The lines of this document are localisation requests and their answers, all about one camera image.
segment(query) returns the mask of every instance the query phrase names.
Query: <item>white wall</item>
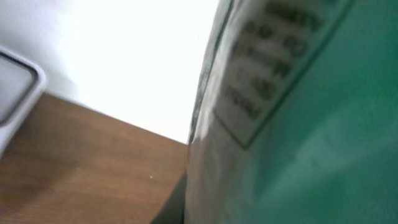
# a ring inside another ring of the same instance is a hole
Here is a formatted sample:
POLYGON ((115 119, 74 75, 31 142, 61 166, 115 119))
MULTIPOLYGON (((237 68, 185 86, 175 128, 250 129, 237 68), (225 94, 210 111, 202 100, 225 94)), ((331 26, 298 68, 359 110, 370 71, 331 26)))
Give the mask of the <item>white wall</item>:
POLYGON ((0 44, 48 92, 186 142, 218 1, 0 1, 0 44))

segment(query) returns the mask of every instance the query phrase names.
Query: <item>white background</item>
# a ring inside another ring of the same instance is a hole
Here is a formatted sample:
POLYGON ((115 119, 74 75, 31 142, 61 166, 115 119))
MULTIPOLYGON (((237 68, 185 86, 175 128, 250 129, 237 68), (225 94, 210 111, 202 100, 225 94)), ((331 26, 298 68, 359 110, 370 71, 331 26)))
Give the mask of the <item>white background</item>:
POLYGON ((218 1, 0 0, 0 44, 48 92, 186 143, 218 1))

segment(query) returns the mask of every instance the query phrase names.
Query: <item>wood grain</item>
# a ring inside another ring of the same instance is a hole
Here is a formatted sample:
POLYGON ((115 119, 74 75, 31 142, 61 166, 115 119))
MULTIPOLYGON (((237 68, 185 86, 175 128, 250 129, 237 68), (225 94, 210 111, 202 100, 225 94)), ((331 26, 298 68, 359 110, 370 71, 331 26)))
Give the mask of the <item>wood grain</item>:
POLYGON ((0 160, 0 223, 149 223, 185 154, 183 144, 44 95, 0 160))

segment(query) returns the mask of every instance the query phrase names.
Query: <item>wooden table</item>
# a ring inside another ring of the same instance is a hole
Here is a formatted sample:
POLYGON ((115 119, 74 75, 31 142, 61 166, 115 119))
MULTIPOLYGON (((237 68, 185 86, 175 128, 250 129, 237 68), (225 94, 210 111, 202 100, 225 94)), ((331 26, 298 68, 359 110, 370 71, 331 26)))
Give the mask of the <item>wooden table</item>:
POLYGON ((0 160, 0 223, 149 223, 186 150, 44 95, 0 160))

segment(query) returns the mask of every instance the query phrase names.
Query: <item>gray device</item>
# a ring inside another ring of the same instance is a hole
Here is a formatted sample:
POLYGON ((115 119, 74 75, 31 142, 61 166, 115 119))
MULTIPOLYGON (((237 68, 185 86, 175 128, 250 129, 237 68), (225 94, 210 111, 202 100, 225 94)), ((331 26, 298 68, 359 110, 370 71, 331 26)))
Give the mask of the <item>gray device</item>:
POLYGON ((0 157, 46 83, 38 65, 0 47, 0 157))

